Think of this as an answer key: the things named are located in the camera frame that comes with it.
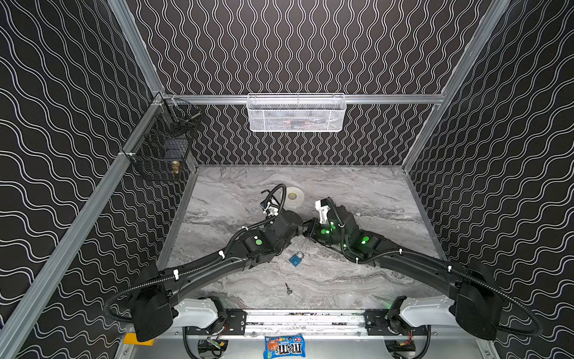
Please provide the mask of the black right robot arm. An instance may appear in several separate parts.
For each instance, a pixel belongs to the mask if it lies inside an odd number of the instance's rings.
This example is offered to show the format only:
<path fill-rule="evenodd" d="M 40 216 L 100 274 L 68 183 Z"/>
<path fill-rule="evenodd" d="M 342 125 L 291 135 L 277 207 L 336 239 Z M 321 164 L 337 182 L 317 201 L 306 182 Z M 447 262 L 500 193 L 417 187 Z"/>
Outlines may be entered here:
<path fill-rule="evenodd" d="M 354 215 L 329 197 L 316 202 L 319 216 L 305 221 L 303 235 L 342 254 L 360 266 L 389 269 L 406 275 L 442 293 L 448 304 L 423 314 L 419 299 L 397 298 L 390 322 L 412 328 L 422 325 L 456 325 L 467 333 L 494 340 L 500 333 L 538 337 L 543 325 L 526 305 L 504 293 L 490 270 L 481 264 L 465 266 L 405 248 L 385 236 L 363 230 Z M 520 309 L 532 321 L 532 329 L 512 328 L 500 322 L 506 303 Z"/>

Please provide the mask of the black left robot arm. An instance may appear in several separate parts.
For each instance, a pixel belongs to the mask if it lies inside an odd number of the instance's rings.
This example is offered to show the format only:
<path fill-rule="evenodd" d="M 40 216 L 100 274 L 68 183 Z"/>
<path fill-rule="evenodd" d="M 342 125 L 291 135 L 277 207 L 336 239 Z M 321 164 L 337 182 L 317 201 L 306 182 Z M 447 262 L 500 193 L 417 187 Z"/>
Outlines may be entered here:
<path fill-rule="evenodd" d="M 158 337 L 184 314 L 178 306 L 194 291 L 234 272 L 271 262 L 303 232 L 303 220 L 284 208 L 285 184 L 267 192 L 261 206 L 264 220 L 242 227 L 220 250 L 182 266 L 160 270 L 151 264 L 133 285 L 105 300 L 103 313 L 118 323 L 133 325 L 138 340 Z"/>

